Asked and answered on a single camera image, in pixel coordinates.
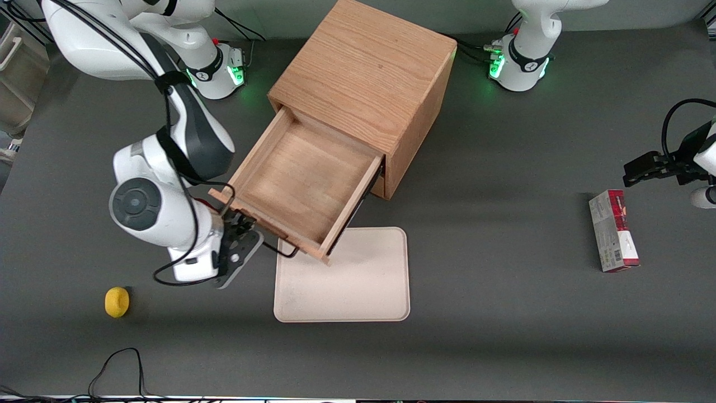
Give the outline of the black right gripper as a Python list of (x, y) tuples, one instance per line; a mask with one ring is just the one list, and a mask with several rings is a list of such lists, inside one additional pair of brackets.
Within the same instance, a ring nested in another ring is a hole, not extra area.
[(262, 244), (263, 232), (254, 228), (256, 220), (238, 210), (228, 210), (223, 214), (222, 247), (236, 247), (241, 243)]

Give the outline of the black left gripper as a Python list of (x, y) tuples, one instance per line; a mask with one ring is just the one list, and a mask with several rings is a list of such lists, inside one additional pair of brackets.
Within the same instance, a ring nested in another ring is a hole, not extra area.
[[(705, 123), (688, 133), (674, 152), (669, 151), (668, 129), (663, 128), (663, 153), (680, 185), (693, 181), (706, 181), (709, 185), (714, 185), (714, 175), (709, 174), (694, 161), (696, 154), (705, 144), (713, 125), (711, 122)], [(664, 167), (663, 155), (657, 151), (650, 151), (624, 165), (623, 183), (626, 188), (629, 188), (643, 181), (664, 179), (669, 176), (669, 170)]]

